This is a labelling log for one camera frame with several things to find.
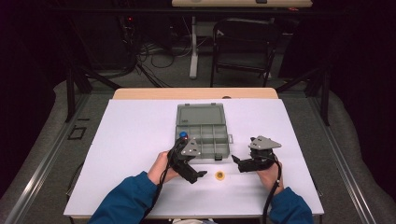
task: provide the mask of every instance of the black metal frame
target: black metal frame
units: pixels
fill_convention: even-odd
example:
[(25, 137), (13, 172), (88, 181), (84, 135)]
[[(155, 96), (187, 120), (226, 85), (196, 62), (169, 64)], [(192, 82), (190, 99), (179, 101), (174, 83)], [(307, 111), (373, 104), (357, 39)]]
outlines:
[[(49, 14), (57, 16), (69, 16), (74, 14), (100, 14), (109, 16), (133, 15), (133, 16), (263, 16), (263, 17), (293, 17), (300, 19), (307, 18), (322, 18), (334, 19), (349, 15), (348, 10), (314, 10), (311, 8), (302, 8), (300, 10), (287, 10), (283, 8), (258, 8), (258, 7), (169, 7), (169, 8), (71, 8), (71, 7), (51, 7), (44, 8)], [(90, 93), (92, 90), (91, 84), (88, 82), (86, 75), (98, 79), (107, 86), (116, 90), (120, 88), (119, 85), (107, 80), (105, 77), (91, 71), (88, 68), (77, 68), (69, 54), (65, 54), (66, 62), (70, 70), (67, 74), (67, 96), (68, 96), (68, 117), (69, 121), (75, 112), (75, 99), (73, 83), (76, 83), (78, 88), (83, 93)], [(312, 71), (295, 78), (292, 82), (285, 84), (276, 89), (277, 92), (282, 92), (297, 84), (301, 80), (310, 77), (321, 77), (317, 79), (315, 85), (311, 85), (308, 95), (316, 94), (315, 90), (322, 85), (322, 101), (321, 101), (321, 116), (324, 122), (329, 125), (328, 121), (328, 102), (329, 102), (329, 82), (330, 82), (330, 68), (332, 67), (332, 60), (328, 60), (323, 66), (315, 68)]]
[[(272, 36), (271, 38), (268, 37), (267, 40), (265, 38), (259, 38), (253, 37), (254, 35), (251, 36), (251, 38), (248, 40), (247, 38), (241, 39), (239, 36), (235, 37), (229, 37), (227, 35), (218, 35), (218, 30), (222, 30), (224, 27), (224, 22), (225, 23), (231, 23), (233, 24), (233, 28), (236, 29), (235, 26), (244, 26), (247, 24), (254, 24), (257, 25), (257, 29), (262, 28), (269, 30), (271, 29), (272, 31)], [(280, 28), (269, 22), (269, 21), (255, 21), (255, 20), (246, 20), (246, 19), (239, 19), (239, 18), (227, 18), (222, 21), (219, 21), (215, 24), (213, 28), (213, 58), (212, 58), (212, 70), (211, 70), (211, 76), (210, 76), (210, 87), (213, 87), (213, 81), (214, 81), (214, 75), (219, 71), (219, 68), (225, 68), (225, 69), (233, 69), (233, 70), (240, 70), (240, 71), (246, 71), (246, 72), (256, 72), (259, 73), (259, 77), (263, 77), (263, 83), (262, 86), (265, 87), (267, 83), (267, 79), (271, 70), (271, 66), (273, 63), (273, 59), (275, 57), (276, 53), (276, 44), (278, 42), (278, 39), (280, 38), (282, 32)], [(247, 42), (254, 42), (257, 45), (266, 45), (265, 51), (260, 52), (262, 56), (265, 55), (265, 66), (263, 67), (258, 67), (258, 66), (249, 66), (249, 65), (242, 65), (242, 64), (235, 64), (235, 63), (227, 63), (227, 62), (220, 62), (219, 61), (219, 55), (222, 54), (221, 46), (224, 46), (221, 44), (220, 39), (226, 36), (227, 39), (237, 39), (236, 41), (239, 43), (247, 43)]]

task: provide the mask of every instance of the gray plastic organizer box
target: gray plastic organizer box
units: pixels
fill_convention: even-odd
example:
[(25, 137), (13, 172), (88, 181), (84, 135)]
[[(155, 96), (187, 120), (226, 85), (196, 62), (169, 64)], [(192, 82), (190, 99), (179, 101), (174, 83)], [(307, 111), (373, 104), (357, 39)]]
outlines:
[(223, 104), (184, 104), (177, 106), (176, 139), (181, 132), (195, 138), (201, 159), (217, 161), (230, 155)]

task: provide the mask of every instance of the person's left hand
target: person's left hand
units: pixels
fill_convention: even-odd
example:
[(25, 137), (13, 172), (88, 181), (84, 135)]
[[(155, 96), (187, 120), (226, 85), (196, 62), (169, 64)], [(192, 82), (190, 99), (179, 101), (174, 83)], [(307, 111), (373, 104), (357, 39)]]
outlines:
[[(148, 179), (151, 180), (151, 182), (155, 185), (160, 184), (161, 174), (165, 170), (166, 164), (168, 163), (168, 152), (169, 151), (161, 152), (158, 155), (157, 160), (154, 162), (154, 164), (152, 164), (151, 168), (148, 171)], [(176, 176), (179, 176), (179, 174), (175, 172), (172, 168), (169, 168), (164, 183), (168, 182)]]

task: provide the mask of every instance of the blue knob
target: blue knob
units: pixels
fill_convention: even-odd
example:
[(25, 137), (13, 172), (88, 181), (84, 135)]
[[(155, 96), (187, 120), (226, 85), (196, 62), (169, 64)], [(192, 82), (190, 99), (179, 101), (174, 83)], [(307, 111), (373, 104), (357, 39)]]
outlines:
[(181, 132), (178, 134), (178, 136), (180, 137), (187, 137), (187, 133), (186, 132)]

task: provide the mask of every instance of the dark curtain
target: dark curtain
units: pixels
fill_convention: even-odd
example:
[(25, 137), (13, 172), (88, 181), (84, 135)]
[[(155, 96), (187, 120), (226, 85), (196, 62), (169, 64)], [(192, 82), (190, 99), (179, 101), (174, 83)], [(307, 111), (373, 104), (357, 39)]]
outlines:
[(59, 43), (33, 1), (0, 3), (0, 168), (3, 195), (29, 154), (65, 79)]
[(297, 77), (330, 59), (331, 90), (354, 122), (362, 158), (377, 184), (396, 200), (396, 180), (390, 175), (396, 171), (395, 4), (316, 0), (313, 8), (357, 10), (353, 25), (344, 30), (346, 18), (301, 21), (285, 51), (279, 76)]
[(396, 201), (396, 7), (375, 2), (332, 71), (377, 184)]

